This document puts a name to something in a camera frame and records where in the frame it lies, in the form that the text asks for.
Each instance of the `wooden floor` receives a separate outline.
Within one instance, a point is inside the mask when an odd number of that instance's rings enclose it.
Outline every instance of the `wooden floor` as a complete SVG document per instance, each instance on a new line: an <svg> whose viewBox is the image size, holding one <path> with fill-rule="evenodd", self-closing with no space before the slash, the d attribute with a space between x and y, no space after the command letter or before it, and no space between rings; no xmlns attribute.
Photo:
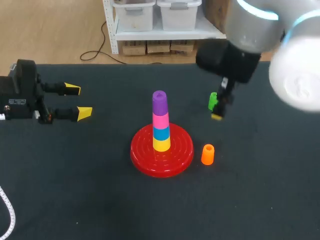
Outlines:
<svg viewBox="0 0 320 240"><path fill-rule="evenodd" d="M7 75L17 59L38 64L81 64L83 52L97 50L105 21L102 0L2 0L0 3L0 76ZM109 38L102 49L111 53ZM129 64L194 63L194 56L120 56ZM270 53L263 56L269 61ZM86 62L116 64L105 55Z"/></svg>

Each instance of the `black cable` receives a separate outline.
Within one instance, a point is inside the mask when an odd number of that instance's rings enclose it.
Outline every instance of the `black cable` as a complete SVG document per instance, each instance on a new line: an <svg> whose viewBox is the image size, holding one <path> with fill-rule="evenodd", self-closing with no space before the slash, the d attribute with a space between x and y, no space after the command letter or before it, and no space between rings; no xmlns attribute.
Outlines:
<svg viewBox="0 0 320 240"><path fill-rule="evenodd" d="M120 60L118 60L118 59L115 59L115 58L112 57L111 55L109 55L109 54L101 51L101 49L104 47L105 42L106 42L106 35L105 35L105 33L104 33L104 30L103 30L104 25L105 25L106 23L107 23L107 21L105 21L105 22L101 25L101 32L102 32L102 34L103 34L103 42L102 42L100 48L98 49L98 51L96 51L96 50L86 51L86 52L84 52L84 53L82 53L82 54L80 55L80 60L81 60L81 61L90 61L90 60L92 60L92 59L95 59L99 54L104 54L104 55L107 55L109 58L117 61L118 63L128 64L128 63L126 63L126 62L123 62L123 61L120 61ZM91 57L91 58L84 59L83 56L86 55L86 54L89 54L89 53L95 53L95 55L94 55L93 57ZM150 63L150 64L162 64L162 63L161 63L161 62L153 62L153 63Z"/></svg>

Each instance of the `purple ring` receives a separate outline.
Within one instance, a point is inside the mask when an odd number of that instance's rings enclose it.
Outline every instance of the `purple ring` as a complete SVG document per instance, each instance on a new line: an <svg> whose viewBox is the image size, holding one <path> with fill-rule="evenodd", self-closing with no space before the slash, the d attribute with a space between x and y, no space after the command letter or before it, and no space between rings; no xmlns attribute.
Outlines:
<svg viewBox="0 0 320 240"><path fill-rule="evenodd" d="M157 116L168 113L167 94L164 91L155 91L152 95L152 112Z"/></svg>

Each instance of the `green block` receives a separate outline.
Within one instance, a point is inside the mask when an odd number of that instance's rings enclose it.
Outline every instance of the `green block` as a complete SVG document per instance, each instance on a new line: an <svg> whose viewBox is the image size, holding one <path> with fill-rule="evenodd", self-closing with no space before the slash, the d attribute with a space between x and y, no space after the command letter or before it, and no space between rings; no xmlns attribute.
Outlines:
<svg viewBox="0 0 320 240"><path fill-rule="evenodd" d="M217 103L218 103L217 93L216 92L212 92L210 94L208 109L210 109L210 111L212 112L212 110L214 109L215 105L217 105Z"/></svg>

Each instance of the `white cable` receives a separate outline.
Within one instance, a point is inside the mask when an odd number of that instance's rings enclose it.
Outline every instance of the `white cable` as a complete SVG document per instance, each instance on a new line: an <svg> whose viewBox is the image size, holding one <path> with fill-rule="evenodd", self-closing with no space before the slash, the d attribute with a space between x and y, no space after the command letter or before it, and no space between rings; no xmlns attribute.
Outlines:
<svg viewBox="0 0 320 240"><path fill-rule="evenodd" d="M11 202L9 201L7 195L5 194L5 192L3 191L1 186L0 186L0 197L4 201L6 207L8 208L8 211L10 213L10 226L9 226L8 230L6 231L6 233L0 237L0 240L5 240L7 237L9 237L9 235L12 233L12 231L15 228L16 214L15 214L14 207L11 205Z"/></svg>

